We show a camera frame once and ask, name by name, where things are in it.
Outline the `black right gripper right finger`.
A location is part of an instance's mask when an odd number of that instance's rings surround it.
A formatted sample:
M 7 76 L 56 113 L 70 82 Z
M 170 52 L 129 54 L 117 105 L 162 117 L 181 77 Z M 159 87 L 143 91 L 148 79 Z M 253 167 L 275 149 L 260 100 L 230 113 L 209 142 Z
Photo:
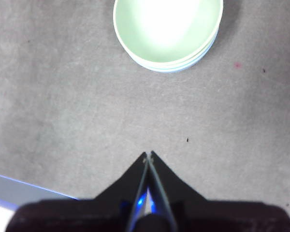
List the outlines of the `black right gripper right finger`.
M 262 202 L 209 200 L 181 180 L 151 152 L 150 187 L 155 211 L 175 232 L 290 232 L 290 217 L 281 207 Z

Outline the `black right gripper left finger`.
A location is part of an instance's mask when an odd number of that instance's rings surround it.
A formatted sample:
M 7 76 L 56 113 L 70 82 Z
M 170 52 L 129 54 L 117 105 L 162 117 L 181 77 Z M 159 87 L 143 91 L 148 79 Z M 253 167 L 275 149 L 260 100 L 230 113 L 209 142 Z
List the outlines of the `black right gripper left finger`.
M 148 168 L 142 153 L 125 173 L 93 199 L 51 199 L 19 207 L 8 232 L 125 232 L 146 199 Z

